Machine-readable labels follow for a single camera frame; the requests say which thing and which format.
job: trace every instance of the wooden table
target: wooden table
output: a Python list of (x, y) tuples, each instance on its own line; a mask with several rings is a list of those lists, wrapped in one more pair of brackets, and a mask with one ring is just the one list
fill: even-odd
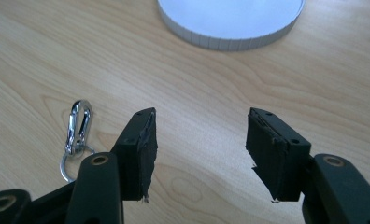
[(127, 223), (303, 223), (301, 202), (271, 203), (251, 170), (247, 114), (277, 114), (312, 155), (345, 157), (370, 183), (370, 1), (307, 1), (274, 44), (219, 52), (173, 35), (156, 1), (0, 0), (0, 190), (36, 199), (65, 184), (77, 99), (92, 104), (98, 151), (157, 110), (151, 203), (125, 202)]

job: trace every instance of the table surface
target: table surface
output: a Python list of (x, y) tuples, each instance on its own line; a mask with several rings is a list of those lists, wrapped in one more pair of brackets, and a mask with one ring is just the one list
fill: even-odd
[(0, 190), (36, 199), (65, 185), (78, 99), (100, 152), (157, 110), (150, 204), (125, 202), (127, 223), (303, 223), (301, 202), (271, 203), (251, 170), (247, 114), (277, 114), (311, 155), (347, 158), (370, 183), (370, 1), (307, 1), (279, 41), (219, 52), (173, 35), (156, 1), (0, 0)]

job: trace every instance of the key ring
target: key ring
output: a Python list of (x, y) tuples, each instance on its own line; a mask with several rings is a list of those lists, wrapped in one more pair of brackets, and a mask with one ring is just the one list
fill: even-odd
[[(78, 116), (81, 109), (83, 109), (83, 121), (80, 125), (79, 131), (77, 131)], [(71, 178), (65, 171), (66, 159), (68, 157), (78, 158), (82, 156), (85, 148), (89, 149), (92, 154), (95, 153), (92, 147), (86, 145), (86, 139), (89, 133), (90, 122), (92, 121), (92, 118), (92, 106), (87, 100), (79, 100), (74, 102), (72, 105), (71, 114), (69, 115), (64, 155), (60, 163), (60, 172), (68, 183), (73, 182), (75, 179)]]

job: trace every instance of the metal carabiner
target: metal carabiner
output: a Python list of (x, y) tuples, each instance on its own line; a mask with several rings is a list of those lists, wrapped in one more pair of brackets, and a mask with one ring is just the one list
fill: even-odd
[[(83, 109), (84, 117), (80, 129), (77, 132), (78, 116)], [(68, 131), (65, 142), (65, 154), (68, 156), (81, 156), (86, 147), (86, 139), (90, 129), (90, 122), (93, 118), (92, 106), (87, 100), (79, 100), (72, 105), (69, 115)]]

